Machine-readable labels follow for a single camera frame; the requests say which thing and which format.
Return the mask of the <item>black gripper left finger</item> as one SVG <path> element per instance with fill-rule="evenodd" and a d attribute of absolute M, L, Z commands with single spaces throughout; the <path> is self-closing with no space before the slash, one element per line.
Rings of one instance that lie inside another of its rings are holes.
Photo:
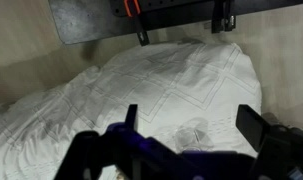
<path fill-rule="evenodd" d="M 125 118 L 125 124 L 133 130 L 136 129 L 137 112 L 138 112 L 138 105 L 130 104 Z"/>

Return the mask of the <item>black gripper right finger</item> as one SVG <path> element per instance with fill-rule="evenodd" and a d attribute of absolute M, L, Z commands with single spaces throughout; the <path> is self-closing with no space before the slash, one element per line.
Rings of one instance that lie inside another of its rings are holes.
<path fill-rule="evenodd" d="M 255 151 L 261 149 L 265 135 L 270 130 L 270 124 L 245 104 L 238 106 L 236 127 Z"/>

